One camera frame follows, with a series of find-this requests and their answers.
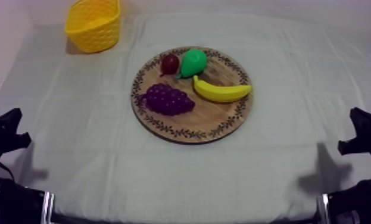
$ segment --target purple grapes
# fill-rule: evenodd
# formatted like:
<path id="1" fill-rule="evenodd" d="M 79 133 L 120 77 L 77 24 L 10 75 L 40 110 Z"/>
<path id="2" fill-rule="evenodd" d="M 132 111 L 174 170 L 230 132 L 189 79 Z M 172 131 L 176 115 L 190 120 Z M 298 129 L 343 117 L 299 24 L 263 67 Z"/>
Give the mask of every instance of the purple grapes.
<path id="1" fill-rule="evenodd" d="M 195 103 L 186 93 L 162 83 L 149 87 L 142 99 L 146 99 L 150 110 L 169 116 L 192 111 L 195 107 Z"/>

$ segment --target wooden plate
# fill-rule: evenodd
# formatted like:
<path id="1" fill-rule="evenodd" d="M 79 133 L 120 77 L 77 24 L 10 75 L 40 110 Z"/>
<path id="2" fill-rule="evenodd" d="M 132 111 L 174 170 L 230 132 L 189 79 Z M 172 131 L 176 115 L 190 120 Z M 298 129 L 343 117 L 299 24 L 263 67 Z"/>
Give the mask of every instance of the wooden plate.
<path id="1" fill-rule="evenodd" d="M 181 47 L 163 52 L 150 59 L 138 72 L 132 85 L 131 105 L 138 120 L 152 133 L 166 140 L 183 144 L 200 144 L 215 141 L 236 130 L 247 118 L 253 99 L 253 93 L 231 103 L 214 103 L 207 101 L 194 92 L 191 79 L 176 79 L 176 75 L 160 77 L 161 59 L 172 53 L 182 60 L 183 54 L 196 48 L 204 51 L 208 66 L 200 79 L 219 86 L 251 85 L 245 70 L 228 55 L 210 48 Z M 195 102 L 193 111 L 164 116 L 150 111 L 145 100 L 139 96 L 156 83 L 164 83 L 180 89 Z"/>

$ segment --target white tablecloth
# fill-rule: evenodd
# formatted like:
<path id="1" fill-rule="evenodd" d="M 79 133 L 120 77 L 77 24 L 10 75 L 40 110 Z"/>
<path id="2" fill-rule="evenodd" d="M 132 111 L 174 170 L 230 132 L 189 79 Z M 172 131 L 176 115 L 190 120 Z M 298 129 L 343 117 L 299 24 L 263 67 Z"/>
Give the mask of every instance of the white tablecloth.
<path id="1" fill-rule="evenodd" d="M 247 121 L 206 145 L 166 142 L 137 121 L 130 88 L 154 55 L 206 46 L 249 74 Z M 34 30 L 0 90 L 23 110 L 32 149 L 2 158 L 56 211 L 92 220 L 210 223 L 310 217 L 315 197 L 371 178 L 367 154 L 341 157 L 349 110 L 371 111 L 371 37 L 248 14 L 126 16 L 121 39 L 77 54 L 63 25 Z"/>

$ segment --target yellow basket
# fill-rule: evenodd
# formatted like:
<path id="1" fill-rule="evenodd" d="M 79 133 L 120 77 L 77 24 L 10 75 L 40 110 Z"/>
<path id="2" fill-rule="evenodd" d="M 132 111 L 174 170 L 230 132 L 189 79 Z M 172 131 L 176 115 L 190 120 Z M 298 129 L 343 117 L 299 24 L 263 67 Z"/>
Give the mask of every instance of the yellow basket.
<path id="1" fill-rule="evenodd" d="M 71 6 L 64 31 L 85 53 L 112 47 L 120 36 L 119 0 L 80 0 Z"/>

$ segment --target yellow banana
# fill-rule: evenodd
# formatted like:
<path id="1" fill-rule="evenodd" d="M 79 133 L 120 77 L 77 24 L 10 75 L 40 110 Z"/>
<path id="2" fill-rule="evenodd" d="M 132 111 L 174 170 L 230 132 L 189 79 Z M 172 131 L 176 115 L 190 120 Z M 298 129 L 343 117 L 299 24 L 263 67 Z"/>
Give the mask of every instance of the yellow banana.
<path id="1" fill-rule="evenodd" d="M 233 102 L 248 95 L 252 86 L 214 86 L 194 76 L 194 89 L 202 97 L 215 102 Z"/>

